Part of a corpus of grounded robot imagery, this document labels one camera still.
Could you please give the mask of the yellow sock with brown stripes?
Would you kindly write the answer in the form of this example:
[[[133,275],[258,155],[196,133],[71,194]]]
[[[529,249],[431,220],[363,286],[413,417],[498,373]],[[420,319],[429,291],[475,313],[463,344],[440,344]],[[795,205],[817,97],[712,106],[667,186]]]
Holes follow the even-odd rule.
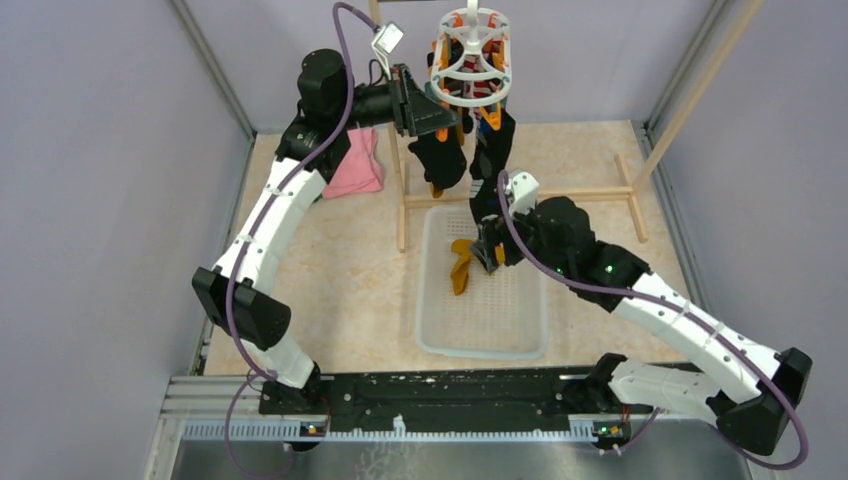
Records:
[[[451,252],[457,255],[449,274],[452,292],[455,296],[462,295],[468,288],[472,260],[476,259],[480,264],[483,264],[479,256],[475,254],[475,247],[478,243],[478,240],[457,239],[451,244]],[[488,276],[492,276],[494,271],[505,263],[506,254],[503,244],[494,247],[494,260],[493,270],[484,269]]]

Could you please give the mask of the black sock plain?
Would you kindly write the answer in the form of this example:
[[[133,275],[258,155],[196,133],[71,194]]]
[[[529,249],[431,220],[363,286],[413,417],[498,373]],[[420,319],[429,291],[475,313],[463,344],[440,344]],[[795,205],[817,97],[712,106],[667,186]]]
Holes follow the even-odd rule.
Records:
[[[419,136],[407,146],[423,167],[433,198],[441,197],[446,189],[455,186],[467,167],[462,147],[474,123],[467,109],[460,109],[459,113],[460,124]]]

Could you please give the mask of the white round clip hanger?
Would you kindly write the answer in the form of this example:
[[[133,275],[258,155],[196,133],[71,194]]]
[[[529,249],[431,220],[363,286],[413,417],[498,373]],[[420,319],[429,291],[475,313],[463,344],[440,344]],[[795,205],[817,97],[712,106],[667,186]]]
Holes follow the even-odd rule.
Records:
[[[513,85],[508,17],[478,1],[445,14],[438,23],[429,85],[439,101],[496,110]]]

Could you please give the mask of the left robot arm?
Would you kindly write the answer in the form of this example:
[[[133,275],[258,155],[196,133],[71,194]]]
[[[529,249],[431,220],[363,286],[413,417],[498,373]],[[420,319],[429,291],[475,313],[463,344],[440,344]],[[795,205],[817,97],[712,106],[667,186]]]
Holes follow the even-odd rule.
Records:
[[[281,136],[263,192],[223,256],[198,268],[191,284],[208,319],[248,358],[258,358],[259,375],[284,385],[283,401],[303,414],[319,404],[319,368],[288,331],[290,308],[271,292],[298,225],[351,148],[348,130],[391,124],[419,137],[453,127],[460,117],[426,95],[404,64],[391,66],[384,83],[355,85],[333,49],[304,57],[297,88],[296,116]]]

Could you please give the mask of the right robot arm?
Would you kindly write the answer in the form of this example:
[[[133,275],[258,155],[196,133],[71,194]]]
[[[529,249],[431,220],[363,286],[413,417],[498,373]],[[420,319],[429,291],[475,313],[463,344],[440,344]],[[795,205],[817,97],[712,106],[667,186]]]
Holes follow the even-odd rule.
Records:
[[[798,414],[811,358],[776,351],[737,333],[675,291],[626,248],[599,240],[587,212],[571,199],[470,200],[478,237],[473,253],[494,271],[527,261],[580,299],[631,321],[683,354],[689,371],[606,354],[568,386],[577,409],[612,412],[645,405],[682,413],[712,426],[754,461],[765,463],[787,429],[804,461],[809,438]]]

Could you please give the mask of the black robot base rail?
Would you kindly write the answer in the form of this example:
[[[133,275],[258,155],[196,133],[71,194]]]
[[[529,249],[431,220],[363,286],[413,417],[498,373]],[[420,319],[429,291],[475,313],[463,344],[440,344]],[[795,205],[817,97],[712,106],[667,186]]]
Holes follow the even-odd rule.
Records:
[[[402,421],[411,433],[495,436],[651,410],[615,399],[586,366],[323,374],[302,389],[266,382],[259,403],[262,415],[320,416],[338,433],[387,432]]]

